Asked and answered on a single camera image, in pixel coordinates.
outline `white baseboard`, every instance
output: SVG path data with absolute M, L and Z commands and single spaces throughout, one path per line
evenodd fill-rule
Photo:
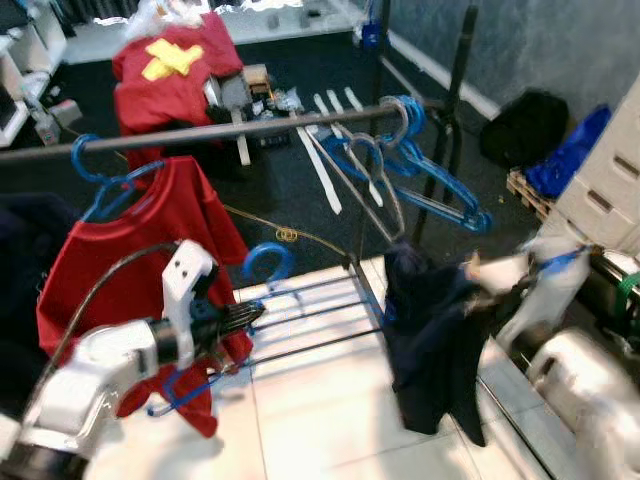
M 329 1 L 351 20 L 354 26 L 362 20 L 363 11 L 348 0 Z M 449 70 L 393 31 L 389 32 L 389 42 L 394 50 L 413 63 L 420 71 L 429 75 L 447 90 L 449 89 L 451 85 L 451 72 Z M 500 106 L 496 102 L 485 97 L 467 82 L 462 82 L 460 98 L 469 102 L 478 113 L 489 120 L 493 120 L 500 113 Z

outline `clothing rack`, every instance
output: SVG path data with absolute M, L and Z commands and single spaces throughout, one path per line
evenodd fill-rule
M 390 17 L 390 0 L 384 0 L 383 3 L 383 16 L 382 16 L 382 25 L 383 25 L 383 34 L 386 38 L 386 35 L 389 30 L 389 17 Z M 449 95 L 447 96 L 444 104 L 437 100 L 430 100 L 422 97 L 419 94 L 418 90 L 413 87 L 411 82 L 409 82 L 400 71 L 393 65 L 391 60 L 386 55 L 387 46 L 385 42 L 383 42 L 384 46 L 382 47 L 382 52 L 379 56 L 379 62 L 376 66 L 376 73 L 373 81 L 373 94 L 374 98 L 379 98 L 381 94 L 381 85 L 382 85 L 382 75 L 383 71 L 386 70 L 391 75 L 393 75 L 409 92 L 415 96 L 417 99 L 421 101 L 423 106 L 429 111 L 434 118 L 437 120 L 438 125 L 438 141 L 436 144 L 436 150 L 434 154 L 433 160 L 436 163 L 442 164 L 444 160 L 444 155 L 446 153 L 446 146 L 448 143 L 449 132 L 453 132 L 453 147 L 452 147 L 452 158 L 449 161 L 449 172 L 455 175 L 457 173 L 457 169 L 459 166 L 459 155 L 461 152 L 461 129 L 460 124 L 456 119 L 456 109 L 459 103 L 459 89 L 462 83 L 462 77 L 465 70 L 466 60 L 468 58 L 469 46 L 471 41 L 471 36 L 473 34 L 473 27 L 475 24 L 475 17 L 477 15 L 476 7 L 469 7 L 467 11 L 467 15 L 465 17 L 465 27 L 463 28 L 463 34 L 460 37 L 460 42 L 458 45 L 458 52 L 456 55 L 454 74 L 451 82 L 451 89 L 449 91 Z M 297 127 L 304 127 L 308 125 L 331 125 L 333 123 L 339 122 L 350 122 L 350 121 L 358 121 L 358 120 L 370 120 L 370 134 L 374 136 L 378 133 L 378 120 L 383 117 L 392 117 L 397 116 L 398 110 L 390 105 L 380 105 L 380 106 L 372 106 L 366 107 L 362 111 L 356 110 L 348 110 L 344 113 L 333 113 L 327 116 L 320 116 L 317 114 L 306 114 L 292 118 L 284 118 L 284 119 L 276 119 L 269 122 L 261 122 L 261 121 L 252 121 L 246 122 L 243 124 L 225 124 L 225 125 L 212 125 L 206 127 L 194 127 L 182 130 L 173 130 L 166 132 L 157 132 L 150 133 L 144 135 L 133 135 L 127 137 L 116 137 L 116 138 L 108 138 L 108 139 L 98 139 L 91 142 L 88 142 L 85 147 L 85 151 L 87 153 L 97 153 L 97 152 L 105 152 L 105 151 L 115 151 L 115 150 L 130 150 L 130 149 L 138 149 L 145 147 L 153 147 L 153 146 L 172 146 L 172 145 L 183 145 L 183 144 L 193 144 L 198 142 L 206 142 L 211 140 L 219 140 L 219 139 L 236 139 L 242 135 L 246 136 L 254 136 L 254 135 L 264 135 L 270 133 L 284 132 L 288 130 L 295 129 Z M 52 160 L 52 159 L 60 159 L 65 158 L 69 159 L 72 151 L 71 144 L 65 145 L 55 145 L 50 147 L 36 147 L 36 148 L 27 148 L 21 150 L 13 150 L 6 151 L 0 153 L 0 166 L 3 165 L 11 165 L 16 163 L 23 163 L 28 161 L 42 161 L 42 160 Z M 425 196 L 432 196 L 433 194 L 433 181 L 427 181 L 425 184 Z M 348 308 L 357 304 L 362 304 L 367 310 L 369 319 L 372 323 L 372 328 L 365 330 L 363 332 L 358 332 L 355 334 L 347 335 L 344 337 L 336 338 L 333 340 L 321 342 L 315 345 L 310 345 L 304 348 L 299 348 L 296 350 L 291 350 L 288 352 L 279 353 L 276 355 L 258 358 L 253 362 L 250 362 L 244 365 L 245 368 L 253 367 L 255 365 L 266 363 L 269 361 L 278 360 L 281 358 L 285 358 L 291 355 L 297 355 L 299 353 L 315 350 L 318 348 L 323 348 L 329 345 L 333 345 L 336 343 L 348 341 L 354 338 L 362 337 L 365 335 L 379 333 L 381 331 L 381 319 L 382 319 L 382 308 L 378 304 L 374 292 L 369 284 L 367 277 L 364 273 L 364 270 L 361 267 L 360 261 L 362 257 L 362 242 L 364 238 L 364 231 L 366 228 L 367 217 L 365 214 L 365 208 L 362 207 L 362 214 L 358 225 L 358 232 L 355 237 L 355 245 L 352 250 L 352 253 L 348 254 L 348 258 L 345 261 L 345 269 L 349 270 L 349 275 L 343 277 L 339 280 L 351 279 L 356 287 L 358 292 L 360 302 L 354 303 L 351 302 L 347 305 L 332 307 L 330 311 L 338 310 L 341 308 Z M 424 212 L 420 213 L 418 223 L 415 226 L 413 238 L 414 241 L 419 242 L 422 236 L 422 227 L 424 225 L 424 221 L 426 219 L 426 214 Z M 322 287 L 326 286 L 331 282 L 321 282 L 320 284 L 306 286 L 303 289 L 314 288 L 314 287 Z M 293 294 L 296 289 L 289 290 L 287 292 L 276 292 L 275 295 L 284 295 L 287 293 Z M 288 319 L 287 321 L 291 321 L 294 319 L 302 319 L 310 315 L 300 315 L 298 317 Z M 262 328 L 268 328 L 271 325 L 265 325 Z M 490 398 L 499 408 L 499 410 L 503 413 L 507 421 L 511 424 L 514 431 L 523 441 L 523 443 L 528 447 L 534 458 L 540 463 L 540 466 L 543 468 L 545 473 L 549 476 L 550 479 L 556 480 L 557 477 L 551 472 L 551 470 L 547 467 L 544 460 L 541 456 L 536 452 L 535 448 L 527 439 L 526 435 L 522 431 L 522 429 L 518 426 L 517 422 L 511 416 L 511 414 L 507 411 L 507 409 L 502 405 L 500 400 L 495 396 L 495 394 L 491 391 L 490 387 L 486 385 L 481 379 L 478 379 L 478 384 L 485 389 Z

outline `dark blue garment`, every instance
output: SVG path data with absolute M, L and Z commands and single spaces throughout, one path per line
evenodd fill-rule
M 0 411 L 13 417 L 47 361 L 38 345 L 36 303 L 77 218 L 53 194 L 0 195 Z
M 476 374 L 493 317 L 467 315 L 478 287 L 462 267 L 435 267 L 407 242 L 385 255 L 385 271 L 382 330 L 405 427 L 432 435 L 442 416 L 451 413 L 475 444 L 486 445 Z
M 527 182 L 545 197 L 557 198 L 582 166 L 611 119 L 607 106 L 598 107 L 549 159 L 525 171 Z

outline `gray wall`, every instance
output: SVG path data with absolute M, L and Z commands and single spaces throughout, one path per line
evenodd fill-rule
M 580 119 L 615 107 L 640 70 L 638 0 L 477 0 L 466 80 L 498 104 L 549 89 Z M 450 69 L 464 0 L 392 0 L 391 28 Z

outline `wooden pallet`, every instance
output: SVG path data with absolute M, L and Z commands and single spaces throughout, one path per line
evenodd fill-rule
M 529 185 L 526 177 L 520 170 L 511 170 L 507 176 L 507 190 L 520 199 L 522 204 L 535 213 L 540 221 L 544 222 L 553 208 L 553 202 L 541 197 L 535 189 Z

